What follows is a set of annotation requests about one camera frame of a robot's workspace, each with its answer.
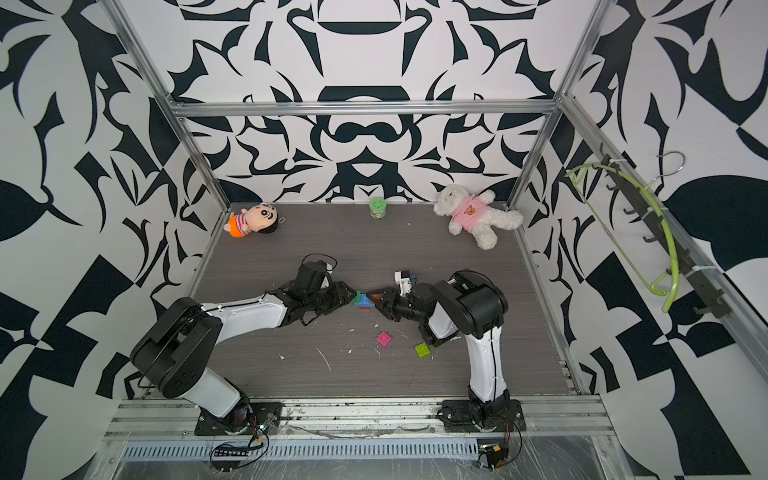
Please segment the cartoon boy plush doll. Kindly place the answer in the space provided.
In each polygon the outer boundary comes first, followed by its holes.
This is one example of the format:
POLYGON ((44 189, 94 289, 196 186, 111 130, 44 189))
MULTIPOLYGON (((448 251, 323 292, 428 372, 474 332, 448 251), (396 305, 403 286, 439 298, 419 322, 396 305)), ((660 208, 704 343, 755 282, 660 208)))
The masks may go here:
POLYGON ((252 233, 273 233, 284 221, 275 205, 260 203, 231 214, 223 230, 234 238, 244 238, 252 233))

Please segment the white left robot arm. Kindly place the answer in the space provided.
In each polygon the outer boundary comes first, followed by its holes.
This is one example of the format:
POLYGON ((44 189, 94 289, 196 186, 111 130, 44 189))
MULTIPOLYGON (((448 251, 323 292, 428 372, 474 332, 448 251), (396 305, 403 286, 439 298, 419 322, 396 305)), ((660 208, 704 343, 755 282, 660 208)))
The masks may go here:
POLYGON ((179 298, 133 347, 130 361, 164 398, 184 399, 238 432, 254 414, 247 395, 209 367, 215 348, 259 330, 295 322, 307 326, 312 322, 307 314, 317 319, 351 303, 357 292, 332 278, 334 268, 305 260, 294 279, 245 300, 215 304, 179 298))

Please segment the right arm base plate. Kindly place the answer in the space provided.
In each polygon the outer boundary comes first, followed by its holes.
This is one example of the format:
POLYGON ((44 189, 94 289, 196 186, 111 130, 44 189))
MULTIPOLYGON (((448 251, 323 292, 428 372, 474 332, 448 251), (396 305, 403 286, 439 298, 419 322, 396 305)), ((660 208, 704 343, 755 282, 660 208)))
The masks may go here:
POLYGON ((447 432, 525 432, 527 425, 518 400, 500 397, 482 403, 479 400, 445 400, 436 417, 447 432))

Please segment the blue long lego brick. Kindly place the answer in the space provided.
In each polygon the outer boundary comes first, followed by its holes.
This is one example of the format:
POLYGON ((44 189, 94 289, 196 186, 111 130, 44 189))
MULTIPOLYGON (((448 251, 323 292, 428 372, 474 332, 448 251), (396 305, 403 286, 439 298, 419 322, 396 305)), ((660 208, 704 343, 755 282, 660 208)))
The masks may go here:
POLYGON ((353 303, 353 305, 361 309, 371 309, 375 307, 374 303, 365 294, 361 294, 360 302, 357 304, 353 303))

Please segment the lime green lego brick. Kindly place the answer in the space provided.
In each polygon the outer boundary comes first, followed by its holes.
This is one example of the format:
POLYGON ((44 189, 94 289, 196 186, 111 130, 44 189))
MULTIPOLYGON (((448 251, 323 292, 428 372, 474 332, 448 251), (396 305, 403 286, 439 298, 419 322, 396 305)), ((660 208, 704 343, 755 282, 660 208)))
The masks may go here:
POLYGON ((431 355, 431 351, 426 343, 420 343, 416 345, 414 350, 420 359, 429 357, 431 355))

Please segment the aluminium front rail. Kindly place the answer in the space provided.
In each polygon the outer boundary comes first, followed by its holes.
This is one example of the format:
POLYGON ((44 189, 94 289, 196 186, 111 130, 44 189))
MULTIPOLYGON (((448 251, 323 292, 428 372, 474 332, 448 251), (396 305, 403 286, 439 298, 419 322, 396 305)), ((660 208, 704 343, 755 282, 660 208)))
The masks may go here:
MULTIPOLYGON (((520 396, 521 418, 531 436, 613 436, 615 430, 598 396, 520 396)), ((274 439, 351 439, 438 437, 439 397, 282 399, 274 439)), ((122 402, 103 439, 191 441, 200 409, 182 400, 122 402)))

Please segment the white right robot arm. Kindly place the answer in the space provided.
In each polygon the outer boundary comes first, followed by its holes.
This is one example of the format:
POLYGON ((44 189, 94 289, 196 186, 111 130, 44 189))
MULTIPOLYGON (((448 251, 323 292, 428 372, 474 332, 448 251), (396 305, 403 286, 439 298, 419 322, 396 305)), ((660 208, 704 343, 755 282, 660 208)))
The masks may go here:
POLYGON ((384 317, 416 322, 428 346, 438 347, 461 335, 470 365, 470 405, 482 418, 507 409, 511 398, 503 376, 500 340, 509 305, 487 276, 464 269, 448 280, 417 283, 406 293, 386 287, 365 295, 384 317))

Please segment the pink lego brick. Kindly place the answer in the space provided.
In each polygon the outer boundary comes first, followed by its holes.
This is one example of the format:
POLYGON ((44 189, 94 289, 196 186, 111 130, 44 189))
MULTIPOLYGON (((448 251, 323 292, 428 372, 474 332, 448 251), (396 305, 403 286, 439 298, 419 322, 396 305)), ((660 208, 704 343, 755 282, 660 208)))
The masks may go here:
POLYGON ((382 331, 376 337, 376 341, 382 347, 387 347, 392 342, 392 337, 386 331, 382 331))

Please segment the white teddy bear pink shirt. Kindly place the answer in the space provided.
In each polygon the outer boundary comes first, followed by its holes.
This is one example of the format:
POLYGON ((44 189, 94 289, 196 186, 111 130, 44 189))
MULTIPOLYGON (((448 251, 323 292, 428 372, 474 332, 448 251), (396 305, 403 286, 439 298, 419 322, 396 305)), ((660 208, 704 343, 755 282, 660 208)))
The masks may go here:
POLYGON ((451 235, 467 232, 481 250, 491 250, 498 242, 495 228, 513 231, 524 221, 517 210, 493 207, 494 201, 495 193, 491 190, 473 194, 462 185, 451 184, 438 194, 433 212, 449 218, 448 231, 451 235))

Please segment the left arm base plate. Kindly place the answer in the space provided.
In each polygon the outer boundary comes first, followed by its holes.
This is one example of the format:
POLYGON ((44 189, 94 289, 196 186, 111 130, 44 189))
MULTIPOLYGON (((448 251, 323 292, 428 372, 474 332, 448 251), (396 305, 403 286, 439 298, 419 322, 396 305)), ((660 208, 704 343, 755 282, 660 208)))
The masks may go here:
POLYGON ((194 434, 199 437, 220 435, 264 434, 280 424, 284 404, 281 402, 240 401, 223 417, 217 417, 200 408, 194 434))

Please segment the black wall hook rack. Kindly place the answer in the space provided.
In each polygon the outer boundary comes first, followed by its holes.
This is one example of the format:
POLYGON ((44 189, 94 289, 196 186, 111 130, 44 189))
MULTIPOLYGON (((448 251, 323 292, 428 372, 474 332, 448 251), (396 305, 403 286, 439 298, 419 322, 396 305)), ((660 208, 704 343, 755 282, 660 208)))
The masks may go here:
POLYGON ((668 257, 668 266, 655 279, 643 279, 649 293, 663 299, 662 311, 668 313, 678 300, 684 283, 688 283, 703 302, 694 312, 711 314, 718 319, 732 312, 726 301, 725 291, 708 277, 708 266, 696 262, 689 247, 684 246, 676 235, 671 214, 656 195, 656 189, 664 181, 683 171, 687 158, 679 150, 671 150, 657 156, 659 172, 646 181, 639 177, 633 164, 626 158, 613 157, 602 151, 600 164, 611 183, 608 190, 622 194, 629 202, 623 213, 642 223, 648 233, 642 237, 647 244, 660 246, 668 257))

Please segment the green lidded plastic jar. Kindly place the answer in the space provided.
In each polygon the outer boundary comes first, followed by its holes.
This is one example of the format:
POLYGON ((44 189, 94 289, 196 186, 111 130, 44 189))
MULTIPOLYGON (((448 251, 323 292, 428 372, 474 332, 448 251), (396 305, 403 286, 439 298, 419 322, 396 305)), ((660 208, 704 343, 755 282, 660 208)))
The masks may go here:
POLYGON ((384 198, 373 198, 369 201, 369 212, 374 219, 383 219, 387 211, 387 201, 384 198))

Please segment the green clothes hanger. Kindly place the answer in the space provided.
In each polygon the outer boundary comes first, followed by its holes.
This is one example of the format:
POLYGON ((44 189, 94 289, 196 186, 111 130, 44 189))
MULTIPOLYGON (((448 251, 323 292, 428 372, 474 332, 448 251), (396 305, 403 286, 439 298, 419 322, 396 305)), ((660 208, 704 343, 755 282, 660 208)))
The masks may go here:
POLYGON ((684 273, 683 247, 675 237, 668 208, 654 191, 656 184, 667 176, 662 172, 645 180, 631 160, 609 155, 565 170, 577 198, 590 210, 619 256, 644 289, 662 300, 663 313, 669 313, 678 300, 684 273), (647 230, 641 240, 659 246, 665 254, 654 277, 643 272, 642 262, 632 255, 634 247, 629 244, 629 236, 637 234, 641 227, 647 230))

